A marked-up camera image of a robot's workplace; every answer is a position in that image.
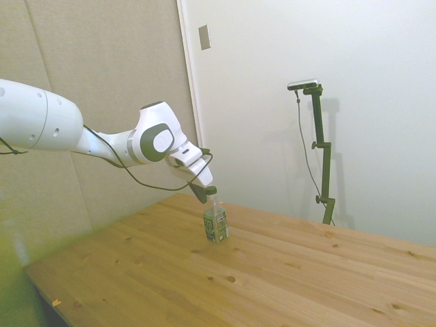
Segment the wooden table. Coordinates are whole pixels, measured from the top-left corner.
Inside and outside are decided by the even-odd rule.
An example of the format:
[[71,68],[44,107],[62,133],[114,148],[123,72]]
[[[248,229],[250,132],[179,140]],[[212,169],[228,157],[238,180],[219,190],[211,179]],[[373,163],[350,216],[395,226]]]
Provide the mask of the wooden table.
[[436,326],[436,248],[225,207],[221,244],[176,194],[25,270],[71,326]]

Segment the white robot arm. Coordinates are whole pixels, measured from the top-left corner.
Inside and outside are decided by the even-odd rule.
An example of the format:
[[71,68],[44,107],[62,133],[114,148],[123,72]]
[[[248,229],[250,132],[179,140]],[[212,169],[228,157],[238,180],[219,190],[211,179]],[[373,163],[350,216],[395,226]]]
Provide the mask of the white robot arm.
[[198,198],[196,191],[213,180],[202,158],[204,150],[188,141],[176,115],[165,102],[143,107],[135,129],[103,134],[84,127],[82,114],[70,100],[0,79],[0,138],[24,149],[92,155],[116,167],[165,159],[173,175],[191,182],[189,186]]

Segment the plastic bottle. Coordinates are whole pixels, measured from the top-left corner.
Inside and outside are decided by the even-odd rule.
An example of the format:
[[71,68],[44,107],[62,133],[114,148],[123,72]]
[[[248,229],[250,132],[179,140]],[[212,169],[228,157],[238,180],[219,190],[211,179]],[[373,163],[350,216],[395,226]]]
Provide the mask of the plastic bottle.
[[206,236],[208,239],[220,243],[229,237],[229,226],[225,209],[218,201],[217,188],[215,186],[207,187],[206,195],[208,197],[206,203],[208,209],[203,214]]

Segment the black cable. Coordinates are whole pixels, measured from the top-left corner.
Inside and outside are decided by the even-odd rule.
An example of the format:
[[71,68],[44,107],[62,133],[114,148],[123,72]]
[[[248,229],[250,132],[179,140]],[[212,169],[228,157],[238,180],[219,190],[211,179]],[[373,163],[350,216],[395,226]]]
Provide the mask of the black cable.
[[165,187],[159,187],[159,186],[153,186],[153,185],[149,185],[149,184],[145,184],[145,183],[143,183],[143,182],[141,182],[141,181],[139,181],[131,172],[130,172],[130,170],[129,170],[129,168],[127,168],[126,166],[125,166],[125,164],[123,163],[123,161],[121,160],[121,158],[118,156],[118,153],[116,153],[116,151],[115,151],[115,149],[105,140],[105,139],[103,139],[101,136],[99,136],[97,133],[95,133],[92,129],[90,129],[88,126],[86,126],[86,125],[83,125],[84,126],[84,128],[86,128],[91,134],[93,134],[95,137],[97,137],[98,139],[100,139],[101,141],[103,141],[107,146],[109,146],[109,148],[110,148],[110,150],[112,150],[112,152],[115,154],[115,157],[120,161],[120,163],[121,163],[121,165],[122,165],[122,167],[127,171],[127,173],[130,175],[130,177],[132,177],[134,180],[135,180],[135,182],[137,182],[138,184],[141,184],[142,186],[145,186],[145,187],[150,187],[150,188],[152,188],[152,189],[161,189],[161,190],[164,190],[164,191],[180,191],[181,189],[184,189],[186,186],[189,186],[189,184],[191,184],[192,182],[194,182],[195,181],[195,179],[203,172],[203,170],[205,170],[206,169],[206,167],[208,166],[208,164],[212,161],[212,159],[213,159],[213,155],[212,155],[212,153],[205,153],[205,154],[203,154],[203,155],[209,155],[211,158],[206,162],[206,165],[200,170],[200,172],[198,173],[198,174],[196,174],[196,176],[193,178],[193,179],[191,179],[189,182],[187,182],[187,184],[186,185],[184,185],[184,186],[182,186],[182,187],[179,187],[179,188],[177,188],[177,189],[167,189],[167,188],[165,188]]
[[[320,189],[318,188],[318,185],[316,184],[315,179],[313,178],[312,170],[311,170],[311,167],[310,167],[310,165],[309,165],[309,160],[307,159],[306,142],[305,142],[305,138],[304,138],[304,136],[302,135],[302,129],[301,129],[301,118],[300,118],[300,111],[301,111],[301,110],[300,110],[300,102],[301,102],[301,100],[300,100],[300,98],[299,98],[299,96],[298,96],[298,91],[297,91],[297,90],[294,90],[294,92],[295,92],[295,95],[297,96],[297,105],[298,105],[298,126],[299,126],[299,128],[300,128],[300,135],[301,135],[301,140],[302,140],[302,147],[303,147],[303,149],[305,150],[306,166],[307,166],[307,169],[309,170],[309,174],[311,175],[311,178],[312,178],[313,184],[314,184],[315,187],[316,187],[316,190],[317,190],[317,192],[318,192],[318,196],[321,197]],[[322,205],[324,206],[324,208],[327,208],[325,203],[323,203],[323,202],[321,202],[321,203],[322,203]]]
[[0,142],[6,145],[11,152],[0,152],[0,155],[22,155],[23,153],[28,153],[28,151],[20,152],[13,149],[3,138],[0,138]]

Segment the light switch plate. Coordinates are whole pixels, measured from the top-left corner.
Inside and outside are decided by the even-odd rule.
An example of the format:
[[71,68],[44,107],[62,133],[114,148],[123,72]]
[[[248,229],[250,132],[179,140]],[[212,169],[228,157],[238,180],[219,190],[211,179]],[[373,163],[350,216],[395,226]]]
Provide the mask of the light switch plate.
[[198,29],[198,33],[200,34],[200,44],[202,46],[202,50],[209,49],[211,47],[211,37],[209,35],[209,27],[207,25],[201,26]]

